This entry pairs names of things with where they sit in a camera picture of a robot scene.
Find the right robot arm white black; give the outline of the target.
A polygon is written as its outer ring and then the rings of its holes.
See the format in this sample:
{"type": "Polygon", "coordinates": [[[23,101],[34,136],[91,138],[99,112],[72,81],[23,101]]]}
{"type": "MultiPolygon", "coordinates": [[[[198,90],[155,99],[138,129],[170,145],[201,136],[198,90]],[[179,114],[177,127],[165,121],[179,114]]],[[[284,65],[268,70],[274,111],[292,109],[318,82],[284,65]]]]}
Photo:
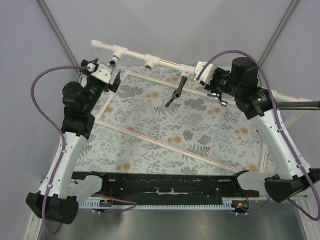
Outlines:
{"type": "Polygon", "coordinates": [[[294,144],[280,109],[291,107],[291,102],[276,102],[272,91],[258,85],[258,63],[249,57],[237,57],[231,70],[224,70],[211,62],[198,67],[196,79],[205,89],[226,106],[222,95],[234,98],[237,108],[258,130],[270,152],[277,172],[271,176],[242,173],[237,178],[244,190],[266,192],[272,200],[281,203],[307,190],[320,181],[320,170],[311,168],[294,144]]]}

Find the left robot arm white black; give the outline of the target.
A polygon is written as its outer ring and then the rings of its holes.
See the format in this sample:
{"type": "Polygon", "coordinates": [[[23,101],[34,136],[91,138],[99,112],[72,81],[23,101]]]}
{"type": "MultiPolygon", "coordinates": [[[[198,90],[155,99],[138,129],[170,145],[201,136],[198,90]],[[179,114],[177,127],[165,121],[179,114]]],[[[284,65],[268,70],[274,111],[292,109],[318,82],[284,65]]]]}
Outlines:
{"type": "Polygon", "coordinates": [[[83,60],[77,69],[86,76],[86,84],[71,81],[62,89],[62,126],[53,125],[60,135],[59,146],[39,189],[26,197],[26,204],[42,220],[71,224],[79,206],[102,188],[103,180],[95,173],[85,176],[74,187],[70,187],[70,181],[96,120],[92,110],[103,92],[116,93],[121,85],[119,74],[112,77],[117,62],[116,57],[106,64],[97,59],[83,60]]]}

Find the white pipe frame red stripe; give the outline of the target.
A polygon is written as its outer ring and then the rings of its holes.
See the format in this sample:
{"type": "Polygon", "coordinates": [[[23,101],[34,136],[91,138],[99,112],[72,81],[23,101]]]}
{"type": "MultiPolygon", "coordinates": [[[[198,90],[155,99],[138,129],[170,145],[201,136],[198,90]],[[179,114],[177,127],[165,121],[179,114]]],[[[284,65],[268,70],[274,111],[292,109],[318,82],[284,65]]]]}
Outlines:
{"type": "MultiPolygon", "coordinates": [[[[107,43],[103,43],[101,41],[98,40],[92,40],[90,42],[94,52],[96,53],[96,55],[98,56],[99,60],[98,62],[102,61],[104,58],[101,54],[101,50],[108,50],[111,51],[112,53],[116,52],[119,54],[122,54],[122,57],[132,57],[138,60],[142,60],[144,61],[144,67],[145,69],[147,69],[148,71],[152,71],[155,67],[166,67],[169,69],[173,69],[176,71],[179,71],[181,75],[181,77],[187,77],[187,80],[189,80],[192,77],[195,77],[194,74],[194,69],[195,67],[190,66],[190,65],[185,65],[185,64],[178,64],[178,63],[174,63],[171,61],[167,61],[164,59],[161,59],[160,57],[154,56],[154,55],[150,55],[150,54],[144,54],[144,53],[140,53],[140,52],[136,52],[133,50],[129,50],[128,48],[122,47],[122,46],[118,46],[118,45],[110,45],[107,43]]],[[[203,73],[203,71],[206,69],[207,67],[207,63],[205,64],[205,66],[203,67],[202,71],[200,72],[200,75],[203,73]]],[[[311,101],[309,99],[305,99],[305,98],[298,98],[298,97],[293,97],[290,95],[285,95],[284,93],[279,93],[276,90],[271,90],[273,96],[275,97],[275,101],[278,102],[305,102],[305,101],[311,101]]],[[[203,95],[203,97],[207,97],[207,93],[204,92],[200,92],[198,91],[197,93],[198,95],[203,95]]],[[[293,123],[295,123],[301,116],[303,116],[308,110],[298,110],[298,111],[302,111],[301,113],[294,113],[292,116],[289,117],[289,120],[287,121],[287,127],[291,126],[293,123]]],[[[260,157],[260,163],[259,163],[259,172],[264,172],[266,170],[266,161],[267,161],[267,155],[269,153],[269,150],[266,146],[266,143],[263,141],[262,143],[262,154],[260,157]]]]}

